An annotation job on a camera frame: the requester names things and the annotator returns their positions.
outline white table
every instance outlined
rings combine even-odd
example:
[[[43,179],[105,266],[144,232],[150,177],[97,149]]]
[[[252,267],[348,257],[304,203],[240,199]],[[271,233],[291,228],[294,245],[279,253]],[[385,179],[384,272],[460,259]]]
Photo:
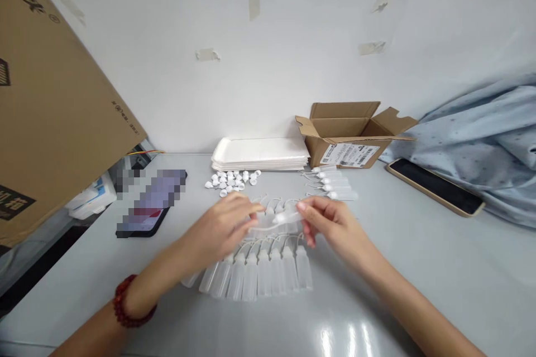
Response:
[[[117,239],[116,222],[158,169],[186,169],[186,192],[152,238]],[[210,156],[159,155],[147,177],[112,204],[0,323],[4,353],[45,356],[218,200],[203,187]],[[461,218],[377,162],[344,170],[360,199],[350,206],[386,258],[489,356],[534,356],[536,231],[486,212]],[[246,193],[302,197],[306,180],[265,172]],[[324,241],[309,252],[313,292],[253,303],[214,300],[178,285],[126,355],[420,355],[404,330]]]

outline smartphone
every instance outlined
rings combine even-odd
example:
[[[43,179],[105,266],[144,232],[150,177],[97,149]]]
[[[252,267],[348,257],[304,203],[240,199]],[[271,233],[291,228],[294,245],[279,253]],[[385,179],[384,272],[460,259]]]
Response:
[[[166,217],[169,211],[168,208],[159,210],[153,213],[147,219],[139,225],[139,230],[135,231],[116,231],[117,238],[129,238],[129,237],[152,237],[160,228],[162,221]]]
[[[387,171],[460,216],[475,216],[486,205],[475,194],[406,159],[388,164]]]

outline cable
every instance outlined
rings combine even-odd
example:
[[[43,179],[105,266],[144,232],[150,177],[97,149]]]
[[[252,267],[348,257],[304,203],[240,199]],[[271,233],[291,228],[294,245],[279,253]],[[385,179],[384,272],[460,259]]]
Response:
[[[158,149],[152,149],[150,151],[141,151],[141,152],[131,152],[131,153],[127,153],[127,156],[130,156],[130,155],[144,155],[145,153],[166,153],[164,151],[159,151]]]

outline blue cloth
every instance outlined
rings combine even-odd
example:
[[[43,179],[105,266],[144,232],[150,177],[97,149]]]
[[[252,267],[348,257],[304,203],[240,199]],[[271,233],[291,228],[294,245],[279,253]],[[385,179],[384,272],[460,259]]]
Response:
[[[405,158],[478,194],[486,209],[536,228],[536,74],[506,79],[428,113],[380,157]]]

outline shipping label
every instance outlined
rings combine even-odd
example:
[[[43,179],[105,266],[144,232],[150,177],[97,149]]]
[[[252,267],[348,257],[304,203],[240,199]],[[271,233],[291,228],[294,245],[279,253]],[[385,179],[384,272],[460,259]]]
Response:
[[[329,165],[364,167],[378,149],[380,149],[378,146],[351,143],[330,145],[320,162]]]

